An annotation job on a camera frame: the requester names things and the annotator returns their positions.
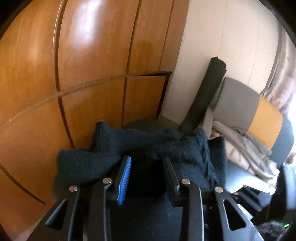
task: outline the metal screw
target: metal screw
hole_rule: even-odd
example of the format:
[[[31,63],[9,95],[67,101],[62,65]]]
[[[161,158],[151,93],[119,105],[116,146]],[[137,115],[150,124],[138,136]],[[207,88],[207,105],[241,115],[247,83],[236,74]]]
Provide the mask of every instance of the metal screw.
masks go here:
[[[189,185],[189,184],[190,184],[190,180],[189,180],[189,179],[186,179],[186,178],[182,179],[181,182],[182,182],[184,185]]]
[[[221,193],[221,192],[223,192],[223,188],[222,187],[215,187],[215,191]]]
[[[70,192],[76,192],[77,190],[78,190],[78,187],[75,185],[69,187]]]
[[[109,183],[111,183],[111,182],[112,182],[112,179],[109,178],[109,177],[106,177],[106,178],[103,179],[103,183],[104,183],[104,184],[109,184]]]

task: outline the pink curtain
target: pink curtain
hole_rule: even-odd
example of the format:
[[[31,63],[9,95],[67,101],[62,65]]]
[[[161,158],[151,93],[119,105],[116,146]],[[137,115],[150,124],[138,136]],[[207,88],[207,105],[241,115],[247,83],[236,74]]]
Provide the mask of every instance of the pink curtain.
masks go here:
[[[283,29],[278,67],[270,87],[264,92],[263,96],[281,113],[287,115],[295,94],[296,48]]]

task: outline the triangular cutout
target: triangular cutout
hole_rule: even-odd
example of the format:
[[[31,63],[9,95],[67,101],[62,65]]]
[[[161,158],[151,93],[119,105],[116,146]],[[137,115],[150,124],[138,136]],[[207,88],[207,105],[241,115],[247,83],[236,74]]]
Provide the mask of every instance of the triangular cutout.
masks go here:
[[[246,223],[228,200],[223,201],[229,229],[234,231],[246,227]]]

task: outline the wooden wardrobe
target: wooden wardrobe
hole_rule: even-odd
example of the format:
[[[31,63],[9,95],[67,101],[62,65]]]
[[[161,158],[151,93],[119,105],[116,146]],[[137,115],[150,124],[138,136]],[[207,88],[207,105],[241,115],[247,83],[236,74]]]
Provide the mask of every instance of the wooden wardrobe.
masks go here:
[[[32,0],[0,39],[0,224],[15,240],[54,203],[60,149],[95,123],[156,118],[189,0]]]

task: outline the beige blanket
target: beige blanket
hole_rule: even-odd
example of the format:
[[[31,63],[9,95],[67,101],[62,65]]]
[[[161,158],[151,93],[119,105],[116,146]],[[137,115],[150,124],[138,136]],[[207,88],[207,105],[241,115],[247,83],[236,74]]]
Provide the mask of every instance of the beige blanket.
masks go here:
[[[226,139],[226,153],[230,161],[265,181],[278,174],[276,163],[268,157],[271,150],[253,136],[214,121],[212,138],[220,133]]]

